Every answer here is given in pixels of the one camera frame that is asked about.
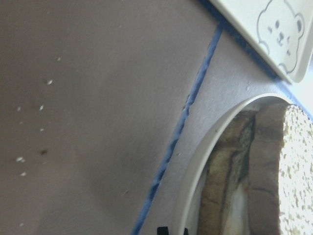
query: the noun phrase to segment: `cartoon bear face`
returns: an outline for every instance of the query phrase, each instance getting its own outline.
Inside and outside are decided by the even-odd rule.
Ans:
[[[304,19],[295,14],[286,0],[271,0],[260,13],[257,23],[259,43],[286,73],[294,70],[298,60]]]

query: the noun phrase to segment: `white paint speck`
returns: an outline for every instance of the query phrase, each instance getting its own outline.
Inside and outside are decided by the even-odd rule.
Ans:
[[[24,159],[23,157],[17,157],[17,158],[15,159],[15,161],[16,161],[17,163],[24,163],[24,162],[25,162],[25,159]]]

